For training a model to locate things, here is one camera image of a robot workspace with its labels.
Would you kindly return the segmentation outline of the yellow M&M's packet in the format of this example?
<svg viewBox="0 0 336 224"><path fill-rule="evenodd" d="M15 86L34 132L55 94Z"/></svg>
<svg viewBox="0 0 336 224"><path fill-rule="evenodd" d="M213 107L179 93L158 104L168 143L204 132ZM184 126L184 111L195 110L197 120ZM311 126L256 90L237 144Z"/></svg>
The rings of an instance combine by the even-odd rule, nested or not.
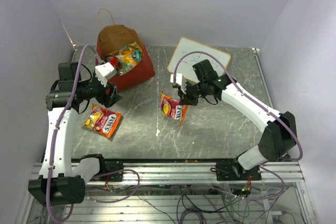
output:
<svg viewBox="0 0 336 224"><path fill-rule="evenodd" d="M135 67L138 62L131 57L131 54L128 55L117 55L119 68L123 69L125 72L130 71Z"/></svg>

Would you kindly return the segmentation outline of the teal Fox's candy bag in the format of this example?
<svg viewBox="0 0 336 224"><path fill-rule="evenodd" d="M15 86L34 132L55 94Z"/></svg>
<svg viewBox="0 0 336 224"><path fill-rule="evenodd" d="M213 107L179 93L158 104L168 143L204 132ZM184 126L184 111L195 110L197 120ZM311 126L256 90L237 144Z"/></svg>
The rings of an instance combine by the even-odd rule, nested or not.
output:
<svg viewBox="0 0 336 224"><path fill-rule="evenodd" d="M128 52L127 54L124 54L124 55L128 55L128 54L131 54L131 57L133 59L135 59L138 63L141 61L142 59L142 55L140 55L139 51L134 51L134 52Z"/></svg>

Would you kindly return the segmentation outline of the red brown paper bag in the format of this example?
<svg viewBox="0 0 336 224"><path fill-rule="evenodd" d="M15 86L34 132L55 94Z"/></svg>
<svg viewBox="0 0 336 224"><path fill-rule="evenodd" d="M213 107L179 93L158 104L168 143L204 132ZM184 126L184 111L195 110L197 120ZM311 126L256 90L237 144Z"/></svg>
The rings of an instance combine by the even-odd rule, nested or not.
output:
<svg viewBox="0 0 336 224"><path fill-rule="evenodd" d="M104 62L109 62L106 56L108 53L134 42L137 42L143 50L141 61L128 73L121 76L116 74L109 79L109 82L114 83L119 91L143 83L155 76L152 60L145 48L145 44L132 28L113 23L112 25L102 26L102 30L98 34L97 53Z"/></svg>

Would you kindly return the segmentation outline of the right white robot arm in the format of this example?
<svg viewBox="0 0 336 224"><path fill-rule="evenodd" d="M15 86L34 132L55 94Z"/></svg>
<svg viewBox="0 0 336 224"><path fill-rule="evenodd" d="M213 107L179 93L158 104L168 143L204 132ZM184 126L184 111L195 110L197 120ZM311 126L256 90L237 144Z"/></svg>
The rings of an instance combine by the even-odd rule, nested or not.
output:
<svg viewBox="0 0 336 224"><path fill-rule="evenodd" d="M266 106L242 88L228 73L219 76L209 60L193 66L198 83L187 82L181 73L171 74L170 82L178 89L182 105L198 104L200 98L213 96L233 106L251 120L261 131L259 143L238 155L232 162L231 172L236 179L244 179L250 169L265 162L276 162L297 143L296 121L290 112Z"/></svg>

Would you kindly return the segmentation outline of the red snack packet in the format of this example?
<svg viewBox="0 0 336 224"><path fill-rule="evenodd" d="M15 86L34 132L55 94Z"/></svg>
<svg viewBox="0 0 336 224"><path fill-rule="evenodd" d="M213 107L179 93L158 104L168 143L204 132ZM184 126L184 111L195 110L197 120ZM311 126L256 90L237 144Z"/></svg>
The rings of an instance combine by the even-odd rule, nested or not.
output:
<svg viewBox="0 0 336 224"><path fill-rule="evenodd" d="M109 62L115 68L115 70L117 71L117 74L119 76L124 74L123 62L122 62L121 58L122 58L122 56L108 57Z"/></svg>

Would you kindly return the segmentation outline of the brown kraft chip bag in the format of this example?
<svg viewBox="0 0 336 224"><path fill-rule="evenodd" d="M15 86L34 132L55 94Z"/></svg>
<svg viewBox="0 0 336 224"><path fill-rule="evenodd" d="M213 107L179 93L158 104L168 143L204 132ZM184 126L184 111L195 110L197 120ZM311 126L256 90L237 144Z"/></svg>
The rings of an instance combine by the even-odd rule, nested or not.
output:
<svg viewBox="0 0 336 224"><path fill-rule="evenodd" d="M124 54L127 54L128 52L134 52L134 51L139 51L140 55L143 55L143 50L142 48L138 45L137 42L134 42L134 43L131 43L131 44L128 44L124 47L122 47L121 49L118 49L114 52L111 52L111 53L108 53L106 56L107 57L112 57L112 56L115 56L115 55L124 55Z"/></svg>

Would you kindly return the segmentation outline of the orange Fox's fruits bag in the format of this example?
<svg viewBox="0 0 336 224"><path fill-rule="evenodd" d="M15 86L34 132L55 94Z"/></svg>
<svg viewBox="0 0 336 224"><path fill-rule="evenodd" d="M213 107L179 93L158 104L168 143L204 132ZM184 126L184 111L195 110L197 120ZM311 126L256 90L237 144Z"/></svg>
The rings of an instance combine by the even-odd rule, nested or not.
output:
<svg viewBox="0 0 336 224"><path fill-rule="evenodd" d="M175 119L182 125L188 105L180 105L179 101L161 92L161 111L163 116Z"/></svg>

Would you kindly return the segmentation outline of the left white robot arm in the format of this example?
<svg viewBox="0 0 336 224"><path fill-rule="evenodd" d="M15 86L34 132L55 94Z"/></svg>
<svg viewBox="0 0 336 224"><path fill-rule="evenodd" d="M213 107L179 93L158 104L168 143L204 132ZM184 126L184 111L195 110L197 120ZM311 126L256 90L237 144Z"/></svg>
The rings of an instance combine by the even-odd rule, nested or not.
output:
<svg viewBox="0 0 336 224"><path fill-rule="evenodd" d="M44 161L38 178L28 183L28 191L44 207L79 204L86 184L92 178L106 177L106 162L101 154L85 155L79 165L72 167L70 147L83 101L96 99L109 108L121 100L117 87L109 83L117 73L110 63L95 66L84 81L78 62L61 63L58 72L59 79L46 96L49 128Z"/></svg>

